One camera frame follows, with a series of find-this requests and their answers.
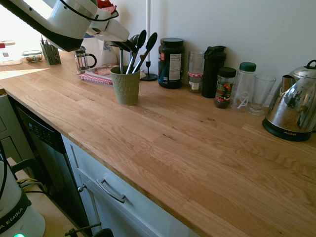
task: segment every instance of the kettle handle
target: kettle handle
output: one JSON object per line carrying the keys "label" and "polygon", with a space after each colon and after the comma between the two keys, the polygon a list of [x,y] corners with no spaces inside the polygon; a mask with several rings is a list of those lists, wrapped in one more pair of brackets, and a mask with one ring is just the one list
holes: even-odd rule
{"label": "kettle handle", "polygon": [[316,63],[316,59],[314,59],[314,60],[312,60],[311,62],[309,62],[306,67],[308,68],[312,62],[315,62],[315,63]]}

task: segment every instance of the utensil holder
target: utensil holder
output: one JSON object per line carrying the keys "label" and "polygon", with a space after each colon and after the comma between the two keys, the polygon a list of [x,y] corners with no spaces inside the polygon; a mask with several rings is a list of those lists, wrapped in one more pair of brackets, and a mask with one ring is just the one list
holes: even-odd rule
{"label": "utensil holder", "polygon": [[110,70],[114,92],[122,105],[132,105],[138,102],[140,70],[133,74],[125,74],[128,66],[124,66],[123,74],[119,67]]}
{"label": "utensil holder", "polygon": [[50,65],[61,64],[58,48],[53,45],[43,45],[40,43],[44,57]]}

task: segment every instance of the white cabinet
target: white cabinet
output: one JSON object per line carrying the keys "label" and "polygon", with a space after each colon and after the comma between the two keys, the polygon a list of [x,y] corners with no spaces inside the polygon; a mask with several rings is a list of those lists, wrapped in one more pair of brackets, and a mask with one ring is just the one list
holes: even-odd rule
{"label": "white cabinet", "polygon": [[76,183],[84,187],[80,195],[91,225],[101,222],[114,237],[198,237],[76,144],[63,140]]}

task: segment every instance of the cable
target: cable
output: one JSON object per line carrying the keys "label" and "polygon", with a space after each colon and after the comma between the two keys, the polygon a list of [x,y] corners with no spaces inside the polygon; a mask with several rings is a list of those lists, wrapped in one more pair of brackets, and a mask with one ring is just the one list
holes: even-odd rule
{"label": "cable", "polygon": [[23,183],[26,182],[26,181],[39,182],[37,179],[32,179],[32,178],[19,179],[19,180],[17,180],[16,182],[17,182],[18,184],[23,184]]}
{"label": "cable", "polygon": [[45,190],[45,187],[41,182],[30,182],[30,183],[22,184],[21,187],[25,188],[26,186],[35,185],[35,184],[39,185],[41,187],[41,190]]}
{"label": "cable", "polygon": [[117,14],[116,16],[111,16],[111,17],[109,17],[109,18],[107,18],[107,19],[103,19],[103,20],[93,19],[93,18],[87,17],[87,16],[81,14],[80,12],[74,10],[71,6],[69,6],[67,3],[65,3],[64,0],[60,0],[60,1],[62,2],[63,5],[65,5],[67,8],[69,8],[69,9],[70,9],[71,11],[73,11],[75,14],[77,14],[77,15],[79,15],[79,16],[82,16],[82,17],[84,17],[85,19],[87,19],[87,20],[89,20],[89,21],[108,21],[108,20],[111,20],[111,19],[116,18],[116,17],[119,16],[118,11],[115,10],[114,12]]}
{"label": "cable", "polygon": [[39,193],[39,194],[45,194],[46,196],[48,196],[49,199],[52,199],[52,196],[46,192],[43,191],[25,191],[26,194],[30,194],[30,193]]}
{"label": "cable", "polygon": [[7,177],[7,166],[8,166],[8,161],[6,160],[6,156],[5,156],[5,153],[4,153],[4,148],[2,146],[2,142],[0,141],[0,151],[1,151],[1,154],[2,154],[2,158],[3,158],[3,169],[4,169],[4,175],[3,175],[3,181],[2,181],[2,186],[1,186],[1,189],[0,189],[0,200],[2,198],[2,194],[3,194],[3,191],[4,191],[4,187],[5,187],[5,183],[6,183],[6,177]]}

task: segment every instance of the kettle spout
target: kettle spout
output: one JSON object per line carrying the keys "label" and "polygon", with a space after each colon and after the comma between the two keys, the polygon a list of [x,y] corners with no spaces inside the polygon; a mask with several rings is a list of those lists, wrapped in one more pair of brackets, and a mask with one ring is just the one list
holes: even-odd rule
{"label": "kettle spout", "polygon": [[290,75],[284,75],[282,77],[282,87],[281,87],[281,92],[284,93],[286,92],[289,88],[292,87],[296,83],[296,80],[294,77]]}

